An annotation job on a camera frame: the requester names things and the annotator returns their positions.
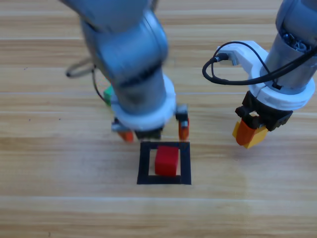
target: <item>black cable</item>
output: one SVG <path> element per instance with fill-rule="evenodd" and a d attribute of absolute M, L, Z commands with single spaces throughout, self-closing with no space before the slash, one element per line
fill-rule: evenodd
<path fill-rule="evenodd" d="M 94 89 L 95 89 L 96 93 L 98 94 L 98 96 L 99 96 L 105 103 L 107 103 L 107 101 L 104 99 L 104 97 L 100 94 L 100 92 L 99 92 L 99 90 L 98 90 L 97 81 L 96 81 L 95 69 L 92 69 L 92 70 L 91 70 L 91 74 L 92 74 L 93 85 L 94 85 Z"/>
<path fill-rule="evenodd" d="M 92 63 L 92 60 L 91 58 L 85 58 L 83 59 L 82 61 L 76 63 L 76 64 L 73 64 L 71 67 L 69 67 L 66 71 L 66 76 L 68 78 L 79 78 L 79 77 L 82 77 L 82 76 L 85 76 L 86 74 L 90 73 L 91 70 L 93 68 L 96 68 L 95 65 L 93 65 L 93 67 L 91 68 L 88 68 L 86 70 L 82 70 L 82 71 L 79 71 L 79 72 L 75 72 L 77 69 L 79 69 L 80 67 L 83 67 L 89 63 Z"/>
<path fill-rule="evenodd" d="M 93 81 L 93 85 L 94 85 L 94 89 L 97 93 L 97 95 L 105 102 L 107 103 L 107 101 L 103 98 L 103 96 L 101 95 L 101 93 L 98 90 L 98 86 L 97 86 L 97 81 L 96 81 L 96 65 L 94 64 L 91 68 L 88 68 L 86 70 L 82 70 L 80 72 L 74 73 L 75 70 L 77 70 L 80 67 L 83 67 L 89 63 L 92 63 L 92 60 L 90 58 L 86 58 L 82 61 L 80 61 L 79 63 L 76 63 L 74 65 L 72 65 L 71 67 L 68 68 L 68 70 L 66 71 L 66 76 L 68 78 L 79 78 L 79 77 L 83 77 L 88 73 L 92 74 L 92 81 Z"/>
<path fill-rule="evenodd" d="M 226 60 L 224 59 L 224 56 L 218 57 L 218 52 L 226 45 L 229 44 L 241 44 L 241 45 L 245 45 L 248 48 L 250 48 L 255 54 L 256 56 L 259 58 L 259 60 L 261 61 L 261 63 L 263 64 L 264 68 L 268 71 L 268 74 L 258 77 L 258 78 L 254 78 L 254 79 L 249 79 L 249 80 L 243 80 L 243 81 L 229 81 L 227 79 L 222 79 L 222 78 L 218 78 L 217 76 L 215 76 L 214 74 L 214 70 L 213 70 L 213 64 L 216 62 L 219 62 L 221 60 Z M 265 63 L 263 62 L 263 60 L 261 59 L 261 57 L 259 56 L 259 54 L 248 44 L 244 43 L 244 42 L 237 42 L 237 41 L 233 41 L 233 42 L 228 42 L 224 45 L 222 45 L 221 47 L 219 47 L 217 49 L 217 51 L 214 53 L 213 57 L 204 65 L 203 67 L 203 76 L 209 80 L 212 83 L 216 83 L 216 84 L 221 84 L 221 85 L 253 85 L 253 84 L 258 84 L 258 83 L 265 83 L 268 81 L 272 81 L 275 80 L 279 77 L 282 77 L 286 74 L 288 74 L 289 72 L 293 71 L 294 69 L 296 69 L 297 67 L 301 66 L 303 63 L 305 63 L 306 61 L 308 61 L 311 57 L 313 57 L 315 54 L 317 53 L 317 47 L 312 49 L 310 52 L 305 53 L 304 55 L 298 57 L 297 59 L 295 59 L 294 61 L 286 64 L 285 66 L 270 72 L 268 70 L 268 68 L 266 67 Z M 211 73 L 212 73 L 212 77 L 210 77 L 207 74 L 207 68 L 211 65 Z"/>

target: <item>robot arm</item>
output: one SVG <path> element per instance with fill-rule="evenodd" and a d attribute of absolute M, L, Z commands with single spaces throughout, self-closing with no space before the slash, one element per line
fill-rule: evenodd
<path fill-rule="evenodd" d="M 138 139 L 159 139 L 178 107 L 162 71 L 168 42 L 153 11 L 157 0 L 60 1 L 79 14 L 92 61 L 113 87 L 112 130 L 125 140 L 133 132 Z"/>
<path fill-rule="evenodd" d="M 232 42 L 218 48 L 222 59 L 215 56 L 204 66 L 203 74 L 211 82 L 249 85 L 243 106 L 236 110 L 241 122 L 236 124 L 233 135 L 239 145 L 250 148 L 260 143 L 268 131 L 286 124 L 293 111 L 304 107 L 313 96 L 312 76 L 317 70 L 316 22 L 315 0 L 284 0 L 276 18 L 278 33 L 269 53 L 255 42 Z M 241 64 L 249 80 L 239 84 L 216 78 L 214 74 L 208 76 L 206 66 L 221 60 Z"/>

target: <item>red block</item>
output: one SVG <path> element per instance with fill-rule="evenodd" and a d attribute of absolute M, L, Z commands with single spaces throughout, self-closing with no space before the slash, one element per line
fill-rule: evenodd
<path fill-rule="evenodd" d="M 159 146 L 155 157 L 155 174 L 175 177 L 178 164 L 178 147 Z"/>

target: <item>green object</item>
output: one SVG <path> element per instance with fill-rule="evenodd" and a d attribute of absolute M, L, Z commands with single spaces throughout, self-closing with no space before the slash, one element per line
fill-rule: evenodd
<path fill-rule="evenodd" d="M 111 107 L 111 96 L 113 94 L 113 88 L 112 86 L 108 87 L 106 90 L 104 90 L 104 99 L 106 101 L 106 104 Z"/>

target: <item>black square outline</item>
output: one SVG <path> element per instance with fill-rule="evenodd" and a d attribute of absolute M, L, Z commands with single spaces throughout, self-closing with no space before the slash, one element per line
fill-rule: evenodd
<path fill-rule="evenodd" d="M 180 150 L 180 175 L 165 177 L 149 175 L 150 150 L 158 146 L 173 146 Z M 192 185 L 190 143 L 189 142 L 141 142 L 137 184 L 184 184 Z"/>

